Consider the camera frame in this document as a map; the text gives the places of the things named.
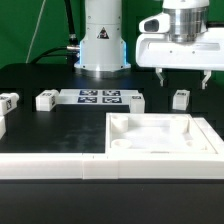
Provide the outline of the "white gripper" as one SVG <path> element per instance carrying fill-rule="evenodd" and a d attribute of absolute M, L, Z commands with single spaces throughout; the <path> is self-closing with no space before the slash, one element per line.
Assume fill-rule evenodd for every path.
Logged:
<path fill-rule="evenodd" d="M 156 68 L 164 86 L 162 68 L 204 70 L 201 88 L 212 71 L 224 71 L 224 24 L 207 24 L 206 9 L 164 9 L 140 22 L 136 62 Z"/>

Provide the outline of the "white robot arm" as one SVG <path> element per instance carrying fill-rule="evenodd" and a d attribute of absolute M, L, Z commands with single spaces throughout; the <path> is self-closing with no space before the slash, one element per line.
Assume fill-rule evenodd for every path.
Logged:
<path fill-rule="evenodd" d="M 130 66 L 121 38 L 121 0 L 85 0 L 86 32 L 77 69 L 97 76 Z M 153 68 L 164 81 L 165 69 L 202 70 L 206 78 L 224 71 L 224 22 L 208 21 L 209 0 L 163 0 L 162 12 L 139 23 L 138 66 Z"/>

